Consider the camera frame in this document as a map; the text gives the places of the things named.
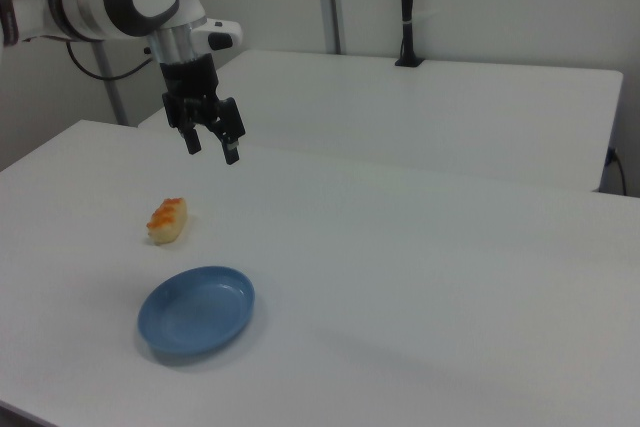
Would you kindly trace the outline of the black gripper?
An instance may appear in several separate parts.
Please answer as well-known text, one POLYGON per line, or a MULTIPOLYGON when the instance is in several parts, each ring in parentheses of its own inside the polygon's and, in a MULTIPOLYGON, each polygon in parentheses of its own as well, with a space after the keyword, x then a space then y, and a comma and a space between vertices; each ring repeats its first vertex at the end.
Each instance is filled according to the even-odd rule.
POLYGON ((220 141, 225 162, 239 160, 239 139, 246 134, 236 101, 219 99, 218 77, 211 54, 182 63, 161 63, 166 85, 162 95, 168 124, 185 141, 191 155, 201 150, 196 123, 206 126, 220 141))

